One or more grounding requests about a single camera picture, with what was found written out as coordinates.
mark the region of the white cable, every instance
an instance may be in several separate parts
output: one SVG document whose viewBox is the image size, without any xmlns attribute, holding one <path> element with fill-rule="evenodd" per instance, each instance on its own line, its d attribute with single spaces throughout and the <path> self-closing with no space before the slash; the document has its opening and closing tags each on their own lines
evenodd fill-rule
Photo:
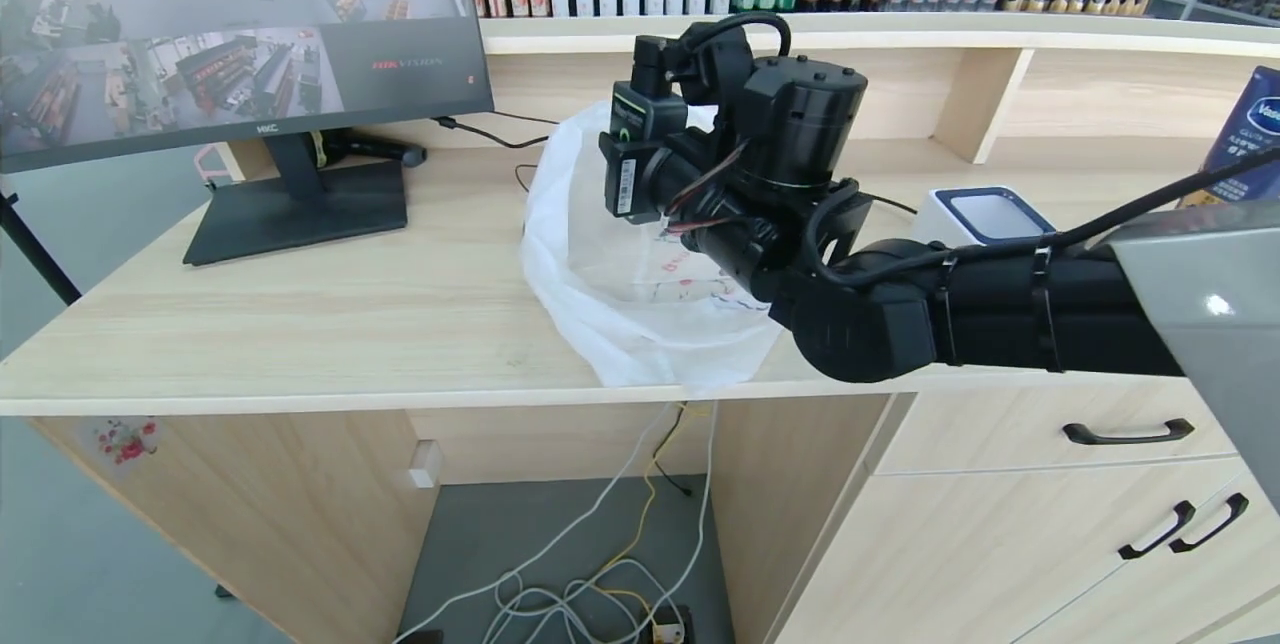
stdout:
<svg viewBox="0 0 1280 644">
<path fill-rule="evenodd" d="M 631 449 L 631 456 L 627 457 L 627 463 L 625 463 L 622 466 L 622 469 L 620 469 L 616 475 L 613 475 L 613 479 L 611 479 L 609 483 L 607 485 L 604 485 L 604 490 L 602 490 L 600 494 L 599 494 L 599 497 L 595 498 L 595 503 L 591 504 L 591 508 L 586 510 L 581 516 L 576 517 L 572 522 L 570 522 L 568 526 L 566 526 L 559 534 L 556 535 L 554 539 L 552 539 L 550 542 L 548 542 L 547 545 L 543 547 L 543 549 L 540 549 L 540 552 L 538 552 L 536 554 L 534 554 L 532 557 L 530 557 L 525 563 L 522 563 L 518 567 L 516 567 L 516 568 L 508 571 L 507 574 L 499 576 L 493 584 L 489 584 L 489 585 L 481 586 L 480 589 L 474 589 L 474 590 L 467 592 L 465 594 L 458 594 L 456 597 L 452 597 L 452 598 L 447 599 L 443 604 L 440 604 L 440 608 L 435 609 L 435 612 L 431 613 L 431 616 L 426 617 L 425 620 L 420 621 L 415 626 L 412 626 L 412 627 L 407 629 L 406 631 L 403 631 L 403 634 L 401 634 L 399 636 L 397 636 L 397 639 L 392 640 L 392 644 L 401 644 L 401 641 L 408 639 L 416 631 L 419 631 L 420 629 L 422 629 L 426 625 L 429 625 L 433 621 L 435 621 L 435 617 L 440 616 L 440 613 L 443 613 L 444 609 L 447 609 L 449 607 L 449 604 L 453 604 L 454 602 L 461 602 L 462 599 L 470 599 L 471 597 L 475 597 L 476 594 L 484 594 L 485 592 L 489 592 L 492 589 L 497 589 L 499 585 L 502 585 L 503 581 L 506 581 L 507 579 L 511 579 L 513 575 L 518 575 L 522 570 L 525 570 L 526 567 L 529 567 L 530 565 L 532 565 L 538 559 L 543 558 L 547 554 L 547 552 L 550 552 L 552 547 L 554 547 L 556 544 L 559 543 L 561 539 L 563 539 L 564 536 L 567 536 L 568 533 L 573 530 L 573 527 L 576 527 L 577 525 L 582 524 L 582 521 L 586 520 L 589 516 L 594 515 L 596 512 L 596 510 L 600 508 L 600 503 L 604 501 L 604 497 L 607 497 L 609 494 L 609 492 L 613 490 L 613 485 L 616 485 L 618 483 L 618 480 L 622 479 L 622 475 L 626 474 L 627 470 L 631 469 L 631 462 L 635 462 L 636 456 L 640 453 L 640 447 L 644 446 L 645 438 L 649 437 L 649 433 L 653 431 L 653 428 L 657 426 L 658 423 L 662 421 L 663 417 L 667 416 L 667 412 L 671 411 L 672 403 L 673 402 L 667 402 L 666 405 L 663 405 L 662 411 L 658 412 L 658 416 L 655 416 L 654 420 L 652 423 L 649 423 L 649 426 L 645 426 L 644 431 L 640 433 L 640 437 L 636 439 L 636 446 Z M 713 417 L 712 438 L 714 438 L 714 431 L 716 431 L 716 429 L 714 429 L 714 417 Z"/>
<path fill-rule="evenodd" d="M 511 620 L 515 617 L 522 617 L 522 618 L 540 617 L 538 626 L 534 627 L 534 631 L 531 631 L 531 634 L 525 639 L 525 644 L 532 644 L 534 640 L 538 638 L 538 634 L 547 625 L 547 622 L 550 621 L 550 618 L 557 613 L 564 617 L 564 631 L 567 640 L 571 644 L 577 641 L 576 634 L 585 636 L 586 640 L 589 640 L 591 644 L 635 643 L 636 640 L 639 640 L 640 634 L 645 630 L 645 626 L 649 626 L 649 622 L 653 621 L 654 612 L 663 602 L 668 602 L 671 604 L 671 608 L 676 612 L 676 617 L 680 620 L 681 626 L 684 626 L 685 625 L 684 617 L 680 616 L 680 611 L 676 608 L 676 603 L 672 600 L 671 597 L 672 594 L 676 593 L 677 589 L 681 588 L 681 585 L 685 584 L 685 580 L 689 579 L 689 575 L 694 570 L 694 566 L 698 562 L 698 557 L 703 551 L 703 543 L 705 540 L 705 534 L 707 534 L 707 504 L 710 502 L 712 460 L 716 448 L 716 420 L 718 412 L 719 412 L 719 402 L 713 402 L 712 428 L 710 428 L 712 430 L 710 434 L 707 437 L 707 485 L 704 485 L 703 488 L 703 502 L 698 513 L 698 545 L 694 547 L 694 554 L 689 558 L 689 565 L 685 567 L 684 574 L 680 575 L 680 579 L 676 581 L 673 586 L 663 590 L 657 577 L 654 577 L 653 574 L 644 565 L 631 558 L 618 559 L 612 566 L 604 567 L 604 570 L 596 572 L 594 576 L 590 576 L 589 580 L 576 579 L 570 581 L 564 586 L 564 593 L 562 595 L 557 595 L 553 592 L 541 586 L 532 586 L 525 589 L 524 580 L 520 577 L 520 575 L 517 575 L 516 572 L 508 572 L 507 575 L 503 575 L 503 580 L 506 580 L 508 576 L 515 575 L 515 579 L 520 585 L 520 589 L 516 592 L 516 595 L 512 597 L 512 599 L 506 603 L 503 603 L 498 590 L 497 589 L 494 590 L 494 600 L 502 608 L 499 608 L 499 612 L 494 616 L 493 621 L 489 622 L 489 629 L 485 631 L 485 636 L 481 640 L 481 644 L 494 644 L 494 640 L 502 636 L 502 632 L 507 630 L 507 625 L 511 624 Z M 649 577 L 649 581 L 652 581 L 662 592 L 662 597 L 659 597 L 658 600 L 654 603 L 654 608 L 650 611 L 649 616 L 646 616 L 645 620 L 641 621 L 640 624 L 636 624 L 635 617 L 631 616 L 631 612 L 627 611 L 626 606 L 623 606 L 614 595 L 600 593 L 605 599 L 609 599 L 614 606 L 617 606 L 626 613 L 627 618 L 631 620 L 634 629 L 631 630 L 630 634 L 622 636 L 621 639 L 612 639 L 612 640 L 595 639 L 595 635 L 593 635 L 590 630 L 586 629 L 586 625 L 582 622 L 577 612 L 575 612 L 573 608 L 570 606 L 570 602 L 572 602 L 572 599 L 577 598 L 577 595 L 584 592 L 595 590 L 594 588 L 596 583 L 600 580 L 600 577 L 603 577 L 605 574 L 613 571 L 614 568 L 622 565 L 631 565 L 639 568 L 645 576 Z M 516 607 L 520 606 L 521 599 L 531 594 L 545 597 L 550 599 L 553 603 L 548 607 L 541 607 L 531 611 L 517 609 Z"/>
</svg>

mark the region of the product box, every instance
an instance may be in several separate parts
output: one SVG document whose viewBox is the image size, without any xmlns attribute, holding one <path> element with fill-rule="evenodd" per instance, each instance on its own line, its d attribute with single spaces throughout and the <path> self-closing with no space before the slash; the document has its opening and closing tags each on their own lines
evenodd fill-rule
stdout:
<svg viewBox="0 0 1280 644">
<path fill-rule="evenodd" d="M 1202 172 L 1222 169 L 1261 149 L 1280 143 L 1280 70 L 1257 67 L 1240 93 L 1217 141 L 1204 157 Z M 1249 198 L 1280 198 L 1280 164 L 1224 179 L 1207 189 L 1183 197 L 1179 207 L 1243 202 Z"/>
</svg>

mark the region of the surveillance camera feed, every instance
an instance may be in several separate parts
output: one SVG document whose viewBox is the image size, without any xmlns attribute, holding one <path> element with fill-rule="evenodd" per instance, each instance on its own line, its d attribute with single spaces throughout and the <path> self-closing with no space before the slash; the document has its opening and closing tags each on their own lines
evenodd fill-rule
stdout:
<svg viewBox="0 0 1280 644">
<path fill-rule="evenodd" d="M 474 0 L 0 0 L 0 172 L 490 108 Z"/>
</svg>

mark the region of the monitor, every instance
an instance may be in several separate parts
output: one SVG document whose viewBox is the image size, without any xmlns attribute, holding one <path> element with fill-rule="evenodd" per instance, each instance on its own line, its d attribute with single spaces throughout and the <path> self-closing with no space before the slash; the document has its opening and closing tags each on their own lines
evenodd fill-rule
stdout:
<svg viewBox="0 0 1280 644">
<path fill-rule="evenodd" d="M 294 166 L 297 134 L 492 109 L 474 0 L 0 0 L 0 172 L 265 138 L 282 181 L 220 188 L 205 224 L 265 216 L 242 234 L 283 246 L 403 220 L 398 170 Z"/>
</svg>

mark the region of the drawer handle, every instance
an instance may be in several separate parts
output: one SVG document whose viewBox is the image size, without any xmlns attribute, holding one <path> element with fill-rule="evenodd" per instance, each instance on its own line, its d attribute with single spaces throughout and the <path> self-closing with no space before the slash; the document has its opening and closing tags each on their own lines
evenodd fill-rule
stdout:
<svg viewBox="0 0 1280 644">
<path fill-rule="evenodd" d="M 1179 439 L 1185 439 L 1196 431 L 1192 423 L 1185 419 L 1171 419 L 1165 423 L 1169 428 L 1169 434 L 1157 434 L 1155 437 L 1098 437 L 1088 426 L 1083 424 L 1068 424 L 1062 428 L 1066 438 L 1076 444 L 1084 444 L 1085 447 L 1101 447 L 1106 444 L 1158 444 L 1161 442 L 1178 442 Z"/>
<path fill-rule="evenodd" d="M 1179 531 L 1184 526 L 1190 524 L 1192 517 L 1196 516 L 1196 507 L 1193 506 L 1193 503 L 1183 499 L 1181 502 L 1178 502 L 1178 506 L 1174 507 L 1174 513 L 1178 515 L 1178 524 L 1175 524 L 1172 529 L 1170 529 L 1165 534 L 1161 534 L 1160 539 L 1156 539 L 1155 542 L 1151 543 L 1149 547 L 1147 547 L 1140 552 L 1138 549 L 1134 549 L 1133 544 L 1125 544 L 1124 547 L 1120 547 L 1120 558 L 1125 561 L 1139 559 L 1142 557 L 1146 557 L 1148 553 L 1155 552 L 1156 548 L 1167 542 L 1171 535 L 1179 534 Z M 1207 535 L 1204 539 L 1208 539 L 1213 534 Z"/>
<path fill-rule="evenodd" d="M 1231 524 L 1234 524 L 1235 520 L 1244 516 L 1244 511 L 1249 508 L 1249 499 L 1244 494 L 1236 492 L 1235 494 L 1231 494 L 1231 497 L 1226 501 L 1226 506 L 1231 507 L 1231 516 L 1226 517 L 1226 521 L 1217 525 L 1217 529 L 1210 531 L 1208 534 L 1204 535 L 1203 539 L 1201 539 L 1194 544 L 1188 544 L 1187 540 L 1184 539 L 1174 539 L 1172 542 L 1169 543 L 1169 548 L 1172 549 L 1175 554 L 1180 554 L 1184 552 L 1194 552 L 1197 547 L 1217 536 L 1224 529 L 1231 526 Z"/>
</svg>

